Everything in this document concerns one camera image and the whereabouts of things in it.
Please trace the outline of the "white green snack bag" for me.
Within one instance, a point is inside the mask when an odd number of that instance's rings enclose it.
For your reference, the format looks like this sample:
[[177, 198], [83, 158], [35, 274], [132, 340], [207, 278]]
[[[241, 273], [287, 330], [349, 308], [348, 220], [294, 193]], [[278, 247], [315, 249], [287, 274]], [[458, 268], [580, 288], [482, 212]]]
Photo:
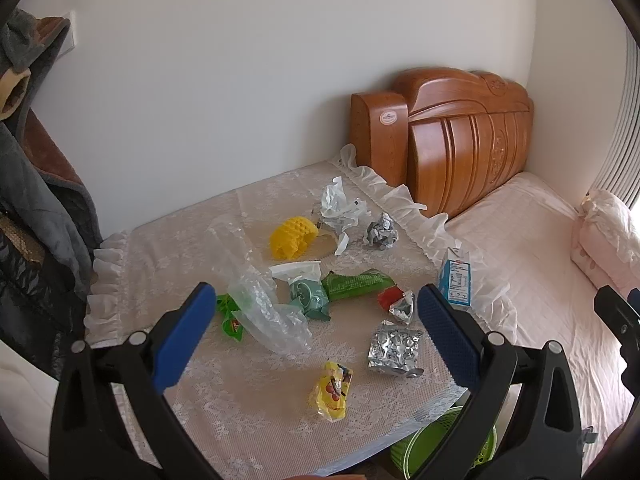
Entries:
[[330, 300], [321, 283], [320, 261], [297, 261], [270, 266], [271, 276], [288, 284], [290, 304], [310, 320], [329, 322]]

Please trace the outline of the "bright green wrapper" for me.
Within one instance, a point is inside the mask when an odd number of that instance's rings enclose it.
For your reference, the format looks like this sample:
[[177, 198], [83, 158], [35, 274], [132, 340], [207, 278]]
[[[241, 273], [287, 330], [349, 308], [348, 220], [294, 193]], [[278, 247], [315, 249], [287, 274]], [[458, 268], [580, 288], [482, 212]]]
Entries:
[[236, 317], [239, 307], [228, 294], [217, 297], [217, 311], [221, 315], [221, 329], [226, 336], [240, 342], [243, 338], [244, 327]]

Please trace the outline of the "blue white milk carton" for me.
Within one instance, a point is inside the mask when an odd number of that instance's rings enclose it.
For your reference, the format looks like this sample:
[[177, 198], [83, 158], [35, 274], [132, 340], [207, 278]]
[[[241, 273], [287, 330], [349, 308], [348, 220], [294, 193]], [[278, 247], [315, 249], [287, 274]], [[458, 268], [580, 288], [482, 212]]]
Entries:
[[469, 254], [449, 247], [438, 274], [438, 289], [452, 305], [469, 308], [472, 304], [472, 266]]

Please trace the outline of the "clear plastic bag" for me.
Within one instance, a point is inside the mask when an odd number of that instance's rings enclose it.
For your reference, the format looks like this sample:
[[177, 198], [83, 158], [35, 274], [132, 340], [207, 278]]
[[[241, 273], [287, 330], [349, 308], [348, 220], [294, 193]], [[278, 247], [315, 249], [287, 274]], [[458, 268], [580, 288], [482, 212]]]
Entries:
[[268, 350], [297, 356], [311, 350], [311, 331], [298, 307], [281, 304], [277, 286], [242, 226], [228, 214], [206, 230], [205, 252], [213, 272], [239, 307], [242, 326]]

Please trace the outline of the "white window radiator grille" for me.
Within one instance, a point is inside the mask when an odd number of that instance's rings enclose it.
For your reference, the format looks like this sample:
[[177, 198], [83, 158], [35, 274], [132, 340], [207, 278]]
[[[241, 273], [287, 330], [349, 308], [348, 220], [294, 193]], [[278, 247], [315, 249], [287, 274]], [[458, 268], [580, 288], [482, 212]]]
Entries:
[[629, 208], [639, 203], [639, 46], [627, 32], [626, 68], [620, 107], [604, 163], [593, 182], [617, 196]]

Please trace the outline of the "white lace tablecloth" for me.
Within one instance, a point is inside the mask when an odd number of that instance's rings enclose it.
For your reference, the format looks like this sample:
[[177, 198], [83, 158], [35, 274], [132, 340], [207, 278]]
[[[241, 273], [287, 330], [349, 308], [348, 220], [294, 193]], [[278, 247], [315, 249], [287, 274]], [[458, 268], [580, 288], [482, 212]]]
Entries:
[[311, 214], [334, 179], [348, 198], [366, 204], [370, 217], [390, 214], [398, 242], [374, 249], [357, 226], [344, 252], [322, 234], [306, 259], [326, 274], [377, 270], [410, 292], [435, 281], [456, 242], [444, 218], [424, 217], [406, 188], [358, 165], [349, 146], [328, 162], [115, 234], [96, 252], [85, 319], [93, 346], [148, 330], [201, 282], [239, 303], [242, 340], [213, 320], [166, 393], [183, 428], [226, 479], [332, 474], [410, 434], [460, 396], [428, 338], [420, 341], [421, 377], [370, 370], [370, 340], [384, 318], [374, 295], [334, 302], [327, 321], [314, 321], [292, 306], [288, 285], [272, 277], [272, 231]]

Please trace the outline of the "white paper bag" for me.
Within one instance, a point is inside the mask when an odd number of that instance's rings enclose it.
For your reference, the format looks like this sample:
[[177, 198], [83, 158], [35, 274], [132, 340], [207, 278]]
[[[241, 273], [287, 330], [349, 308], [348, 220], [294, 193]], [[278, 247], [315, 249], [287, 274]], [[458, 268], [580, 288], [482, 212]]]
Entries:
[[340, 256], [348, 247], [348, 231], [355, 229], [370, 216], [365, 200], [350, 200], [343, 179], [335, 177], [321, 192], [320, 202], [312, 210], [320, 232], [331, 234], [336, 241], [334, 256]]

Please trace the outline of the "dark green snack wrapper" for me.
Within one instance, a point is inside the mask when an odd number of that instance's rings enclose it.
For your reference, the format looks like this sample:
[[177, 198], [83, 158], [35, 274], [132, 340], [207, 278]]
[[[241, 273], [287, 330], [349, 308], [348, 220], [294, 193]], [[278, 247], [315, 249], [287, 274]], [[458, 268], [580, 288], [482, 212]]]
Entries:
[[343, 275], [331, 271], [322, 281], [322, 286], [330, 301], [354, 298], [382, 292], [395, 286], [395, 281], [387, 274], [369, 269], [356, 275]]

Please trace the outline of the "wooden side panel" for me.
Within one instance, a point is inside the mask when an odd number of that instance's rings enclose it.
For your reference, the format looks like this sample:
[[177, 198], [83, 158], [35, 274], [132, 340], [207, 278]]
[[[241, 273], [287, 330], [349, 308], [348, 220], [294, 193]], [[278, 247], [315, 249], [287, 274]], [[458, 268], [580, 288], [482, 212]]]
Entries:
[[390, 186], [406, 182], [408, 105], [396, 92], [353, 93], [349, 143], [358, 166], [373, 169]]

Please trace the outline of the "green trash basket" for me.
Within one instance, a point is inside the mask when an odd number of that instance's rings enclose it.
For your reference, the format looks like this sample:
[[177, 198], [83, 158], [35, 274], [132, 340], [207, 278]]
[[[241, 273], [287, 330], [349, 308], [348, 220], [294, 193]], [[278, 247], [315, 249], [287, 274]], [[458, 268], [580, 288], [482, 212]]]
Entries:
[[[433, 454], [440, 441], [446, 437], [462, 412], [461, 406], [454, 406], [434, 422], [401, 439], [390, 447], [390, 459], [405, 479], [409, 479]], [[483, 465], [494, 458], [498, 446], [496, 425], [491, 430], [473, 462], [472, 468]]]

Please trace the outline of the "grey hanging jacket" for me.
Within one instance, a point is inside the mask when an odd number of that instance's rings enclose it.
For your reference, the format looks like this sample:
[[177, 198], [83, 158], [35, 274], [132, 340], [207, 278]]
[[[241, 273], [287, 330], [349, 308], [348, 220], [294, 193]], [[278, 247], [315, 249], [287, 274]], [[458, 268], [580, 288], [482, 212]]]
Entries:
[[32, 109], [69, 32], [21, 9], [1, 27], [1, 339], [53, 378], [84, 336], [102, 242], [89, 191]]

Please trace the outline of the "folded pink quilt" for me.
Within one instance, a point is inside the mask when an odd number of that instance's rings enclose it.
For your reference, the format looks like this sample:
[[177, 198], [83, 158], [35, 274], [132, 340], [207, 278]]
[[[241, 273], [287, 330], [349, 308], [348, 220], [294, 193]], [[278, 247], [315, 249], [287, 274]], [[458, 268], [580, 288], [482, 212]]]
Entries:
[[627, 298], [639, 288], [639, 220], [607, 190], [591, 190], [580, 204], [570, 258], [591, 283]]

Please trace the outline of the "yellow snack packet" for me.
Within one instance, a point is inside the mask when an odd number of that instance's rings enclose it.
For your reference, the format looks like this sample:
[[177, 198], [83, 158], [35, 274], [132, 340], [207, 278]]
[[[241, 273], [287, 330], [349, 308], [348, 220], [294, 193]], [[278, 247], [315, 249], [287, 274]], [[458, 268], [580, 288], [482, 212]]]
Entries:
[[320, 378], [309, 396], [311, 407], [320, 417], [328, 422], [339, 422], [345, 418], [352, 376], [352, 370], [340, 363], [324, 363]]

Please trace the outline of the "wooden headboard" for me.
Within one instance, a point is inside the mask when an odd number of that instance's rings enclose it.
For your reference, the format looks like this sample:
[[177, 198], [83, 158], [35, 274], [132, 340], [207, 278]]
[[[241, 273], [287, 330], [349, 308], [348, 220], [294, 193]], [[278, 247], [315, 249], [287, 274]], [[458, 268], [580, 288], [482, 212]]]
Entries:
[[407, 186], [428, 216], [461, 214], [524, 170], [534, 103], [517, 82], [415, 68], [392, 89], [408, 108]]

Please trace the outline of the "yellow foam net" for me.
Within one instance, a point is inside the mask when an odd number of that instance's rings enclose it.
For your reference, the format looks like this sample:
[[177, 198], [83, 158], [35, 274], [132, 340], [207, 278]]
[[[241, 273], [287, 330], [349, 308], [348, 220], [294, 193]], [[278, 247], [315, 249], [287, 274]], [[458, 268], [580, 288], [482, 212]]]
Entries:
[[318, 236], [318, 228], [305, 217], [285, 220], [269, 239], [270, 252], [277, 260], [294, 260], [303, 255]]

